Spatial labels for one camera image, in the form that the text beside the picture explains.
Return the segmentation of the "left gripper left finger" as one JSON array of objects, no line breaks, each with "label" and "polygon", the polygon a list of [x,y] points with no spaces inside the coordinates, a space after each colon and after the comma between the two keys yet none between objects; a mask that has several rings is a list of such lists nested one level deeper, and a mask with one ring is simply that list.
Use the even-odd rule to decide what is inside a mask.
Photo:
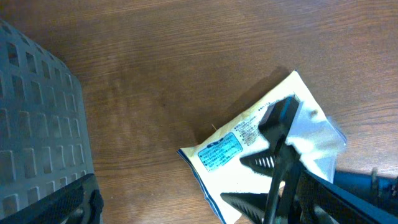
[{"label": "left gripper left finger", "polygon": [[56,192],[1,220],[3,224],[101,224],[104,200],[94,174],[86,174]]}]

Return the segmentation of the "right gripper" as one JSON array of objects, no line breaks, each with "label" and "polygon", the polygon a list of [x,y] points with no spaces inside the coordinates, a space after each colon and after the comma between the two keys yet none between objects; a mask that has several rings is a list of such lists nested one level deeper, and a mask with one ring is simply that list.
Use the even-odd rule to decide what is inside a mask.
[{"label": "right gripper", "polygon": [[221,193],[221,198],[252,223],[298,223],[301,208],[296,199],[297,185],[302,173],[300,155],[286,143],[299,102],[289,96],[271,106],[266,121],[259,125],[269,148],[239,160],[252,171],[272,177],[267,194]]}]

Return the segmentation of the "cream snack bag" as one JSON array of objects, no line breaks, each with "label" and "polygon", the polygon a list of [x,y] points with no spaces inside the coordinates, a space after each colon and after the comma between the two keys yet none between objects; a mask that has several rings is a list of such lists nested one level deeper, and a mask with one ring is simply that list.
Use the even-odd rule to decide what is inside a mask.
[{"label": "cream snack bag", "polygon": [[222,223],[235,223],[241,217],[239,211],[221,198],[222,193],[269,191],[271,178],[242,165],[240,158],[269,148],[270,139],[260,133],[258,126],[271,106],[288,97],[298,102],[298,111],[285,135],[286,145],[294,147],[310,172],[333,182],[336,157],[346,149],[346,138],[325,116],[300,75],[293,71],[203,143],[178,150]]}]

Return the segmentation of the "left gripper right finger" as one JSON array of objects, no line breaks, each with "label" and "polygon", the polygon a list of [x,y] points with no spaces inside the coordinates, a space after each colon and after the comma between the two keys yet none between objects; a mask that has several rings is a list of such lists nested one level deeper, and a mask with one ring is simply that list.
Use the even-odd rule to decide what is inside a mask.
[{"label": "left gripper right finger", "polygon": [[297,197],[303,223],[397,223],[396,216],[311,172],[302,173]]}]

